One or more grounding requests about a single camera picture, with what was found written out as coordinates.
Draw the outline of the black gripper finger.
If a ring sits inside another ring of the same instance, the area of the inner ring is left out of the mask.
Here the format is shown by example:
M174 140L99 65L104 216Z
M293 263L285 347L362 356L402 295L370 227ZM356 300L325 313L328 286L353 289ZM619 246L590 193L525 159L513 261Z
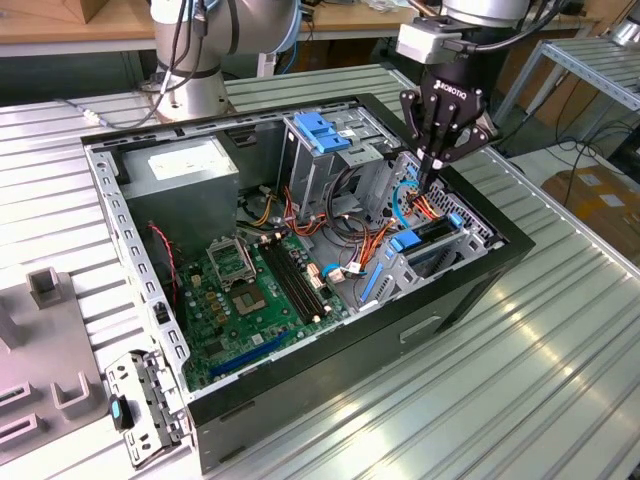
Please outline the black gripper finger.
M419 186L430 187L434 181L434 158L430 150L434 103L425 101L419 92L408 89L400 93L400 104L404 121L416 142L416 155L421 161L417 177Z
M481 125L469 127L464 132L445 139L443 146L435 151L432 168L440 170L445 165L461 160L500 138L497 128Z

